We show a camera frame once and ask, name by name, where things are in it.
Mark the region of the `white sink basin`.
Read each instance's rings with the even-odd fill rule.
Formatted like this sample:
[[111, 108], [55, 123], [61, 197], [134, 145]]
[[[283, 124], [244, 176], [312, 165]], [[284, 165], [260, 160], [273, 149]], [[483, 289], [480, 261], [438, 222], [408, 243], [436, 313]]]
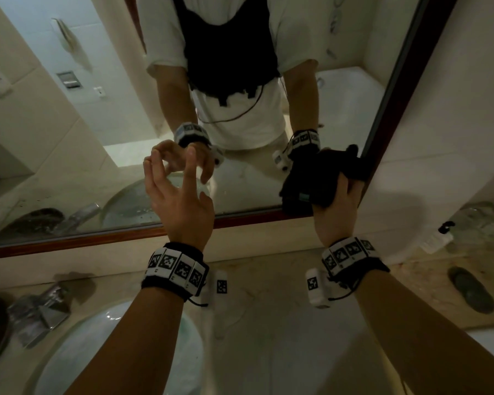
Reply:
[[[42, 368], [33, 395], [64, 395], [130, 305], [131, 301], [113, 305], [76, 324]], [[193, 321], [183, 313], [164, 395], [200, 395], [203, 361], [202, 338]]]

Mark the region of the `person's right hand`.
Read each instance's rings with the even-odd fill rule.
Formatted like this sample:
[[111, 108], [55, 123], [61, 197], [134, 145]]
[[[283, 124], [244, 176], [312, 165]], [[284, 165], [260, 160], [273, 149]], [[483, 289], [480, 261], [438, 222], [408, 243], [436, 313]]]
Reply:
[[360, 203], [336, 203], [328, 207], [312, 205], [316, 234], [324, 247], [353, 236]]

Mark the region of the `person's right forearm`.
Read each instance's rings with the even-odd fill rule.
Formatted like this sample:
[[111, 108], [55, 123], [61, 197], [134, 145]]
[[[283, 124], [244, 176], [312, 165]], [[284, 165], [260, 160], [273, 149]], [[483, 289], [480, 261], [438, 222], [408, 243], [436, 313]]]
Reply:
[[390, 273], [368, 272], [355, 296], [414, 395], [494, 395], [494, 356]]

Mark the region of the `white pump bottle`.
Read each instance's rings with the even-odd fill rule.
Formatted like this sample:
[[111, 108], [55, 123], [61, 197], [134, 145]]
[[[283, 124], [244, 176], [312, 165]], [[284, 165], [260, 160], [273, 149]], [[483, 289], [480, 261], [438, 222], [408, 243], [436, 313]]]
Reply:
[[453, 221], [447, 221], [441, 224], [439, 228], [428, 237], [428, 239], [419, 245], [420, 249], [427, 254], [434, 254], [446, 245], [450, 244], [454, 240], [454, 235], [450, 232], [450, 230], [455, 225], [456, 224]]

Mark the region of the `person's left hand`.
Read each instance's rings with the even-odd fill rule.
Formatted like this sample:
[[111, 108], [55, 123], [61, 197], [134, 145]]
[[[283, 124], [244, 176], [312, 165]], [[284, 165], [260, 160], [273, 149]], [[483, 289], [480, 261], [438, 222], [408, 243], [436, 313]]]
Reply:
[[211, 238], [215, 216], [205, 214], [198, 200], [196, 148], [190, 145], [185, 155], [182, 186], [176, 187], [167, 178], [163, 155], [154, 147], [143, 161], [145, 189], [169, 240], [203, 252]]

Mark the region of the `black cleaning cloth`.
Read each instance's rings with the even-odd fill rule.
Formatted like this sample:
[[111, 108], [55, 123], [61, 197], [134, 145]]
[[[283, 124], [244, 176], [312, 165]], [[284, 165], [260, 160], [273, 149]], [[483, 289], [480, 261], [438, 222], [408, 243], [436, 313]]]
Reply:
[[292, 167], [279, 193], [286, 216], [312, 214], [312, 206], [328, 207], [334, 200], [338, 177], [366, 182], [371, 163], [358, 157], [358, 147], [349, 145], [345, 151], [329, 148], [319, 150], [309, 144], [291, 153]]

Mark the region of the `marker wristband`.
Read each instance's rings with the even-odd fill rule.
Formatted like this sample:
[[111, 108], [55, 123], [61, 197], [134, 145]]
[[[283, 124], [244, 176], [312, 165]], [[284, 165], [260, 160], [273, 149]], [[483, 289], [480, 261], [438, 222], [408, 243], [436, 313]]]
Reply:
[[148, 260], [141, 289], [163, 289], [186, 302], [200, 296], [209, 270], [202, 251], [191, 245], [168, 242]]
[[326, 248], [322, 253], [322, 263], [330, 281], [351, 291], [358, 288], [370, 271], [390, 273], [374, 245], [357, 237], [341, 239]]

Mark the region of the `dark oval soap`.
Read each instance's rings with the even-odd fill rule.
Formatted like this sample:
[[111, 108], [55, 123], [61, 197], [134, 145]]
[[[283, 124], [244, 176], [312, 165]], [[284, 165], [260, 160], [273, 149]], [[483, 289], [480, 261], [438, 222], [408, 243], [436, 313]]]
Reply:
[[482, 314], [494, 312], [493, 296], [471, 272], [463, 267], [452, 266], [447, 275], [470, 308]]

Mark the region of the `person's left forearm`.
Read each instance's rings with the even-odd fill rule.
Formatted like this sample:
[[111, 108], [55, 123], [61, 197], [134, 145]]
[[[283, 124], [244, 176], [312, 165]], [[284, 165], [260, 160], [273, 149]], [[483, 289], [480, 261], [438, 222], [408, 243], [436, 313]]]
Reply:
[[65, 395], [163, 395], [187, 292], [158, 284], [138, 292]]

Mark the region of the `chrome sink faucet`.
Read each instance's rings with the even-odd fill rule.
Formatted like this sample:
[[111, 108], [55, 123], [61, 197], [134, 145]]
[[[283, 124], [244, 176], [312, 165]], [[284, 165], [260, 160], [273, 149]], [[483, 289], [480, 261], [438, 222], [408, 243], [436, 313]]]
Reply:
[[39, 295], [27, 294], [7, 307], [13, 333], [25, 349], [31, 349], [71, 315], [68, 289], [55, 283]]

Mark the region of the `left marker wristband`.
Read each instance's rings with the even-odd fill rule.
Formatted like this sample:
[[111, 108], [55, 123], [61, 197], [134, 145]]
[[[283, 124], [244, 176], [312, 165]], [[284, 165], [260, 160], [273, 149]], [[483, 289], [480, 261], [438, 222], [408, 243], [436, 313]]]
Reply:
[[202, 251], [191, 245], [168, 242], [148, 260], [141, 289], [163, 289], [186, 302], [200, 296], [209, 270]]

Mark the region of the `wood framed wall mirror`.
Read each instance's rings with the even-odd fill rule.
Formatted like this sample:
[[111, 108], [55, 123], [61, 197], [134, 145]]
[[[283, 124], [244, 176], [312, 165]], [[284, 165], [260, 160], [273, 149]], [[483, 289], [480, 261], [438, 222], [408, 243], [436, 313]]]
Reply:
[[458, 0], [0, 0], [0, 259], [165, 234], [142, 160], [202, 147], [216, 226], [286, 216], [292, 151], [370, 183]]

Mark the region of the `right marker wristband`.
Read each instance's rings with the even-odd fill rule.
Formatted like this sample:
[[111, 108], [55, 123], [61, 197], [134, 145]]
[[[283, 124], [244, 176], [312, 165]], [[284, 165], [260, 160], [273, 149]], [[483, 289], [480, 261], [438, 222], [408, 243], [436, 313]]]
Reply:
[[357, 237], [341, 239], [326, 248], [322, 253], [322, 263], [330, 281], [351, 291], [358, 288], [370, 271], [390, 273], [374, 245]]

